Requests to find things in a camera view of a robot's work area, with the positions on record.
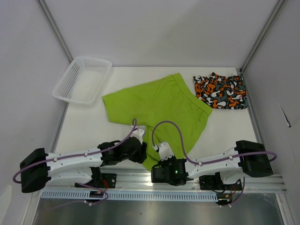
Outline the white plastic basket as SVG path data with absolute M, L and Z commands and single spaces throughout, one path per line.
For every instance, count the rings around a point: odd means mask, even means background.
M 52 96 L 67 103 L 92 105 L 111 67 L 111 61 L 78 56 L 73 59 L 55 85 Z

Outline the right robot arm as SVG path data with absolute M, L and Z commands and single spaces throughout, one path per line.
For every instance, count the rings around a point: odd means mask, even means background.
M 276 153 L 266 151 L 263 144 L 249 141 L 237 141 L 235 147 L 227 151 L 197 159 L 177 159 L 167 142 L 160 143 L 155 150 L 160 161 L 151 169 L 151 181 L 172 186 L 185 185 L 187 181 L 202 176 L 216 175 L 215 186 L 225 189 L 245 176 L 272 176 L 270 163 L 277 159 Z

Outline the orange camouflage shorts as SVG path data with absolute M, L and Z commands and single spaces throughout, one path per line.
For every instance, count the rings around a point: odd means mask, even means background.
M 248 108 L 247 88 L 240 75 L 194 76 L 196 97 L 215 109 L 242 110 Z

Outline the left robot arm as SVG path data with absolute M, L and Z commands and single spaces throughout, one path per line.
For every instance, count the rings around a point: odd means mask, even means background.
M 21 163 L 22 193 L 32 193 L 47 185 L 83 185 L 100 187 L 100 167 L 116 165 L 124 160 L 142 164 L 146 159 L 147 143 L 136 137 L 112 141 L 76 154 L 52 154 L 39 148 Z

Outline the lime green shorts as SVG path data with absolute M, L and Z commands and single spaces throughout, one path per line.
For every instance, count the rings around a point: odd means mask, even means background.
M 134 118 L 145 126 L 147 157 L 143 166 L 151 170 L 160 160 L 152 142 L 170 144 L 176 158 L 184 158 L 204 131 L 212 108 L 190 91 L 181 74 L 125 88 L 103 96 L 108 120 L 129 125 Z

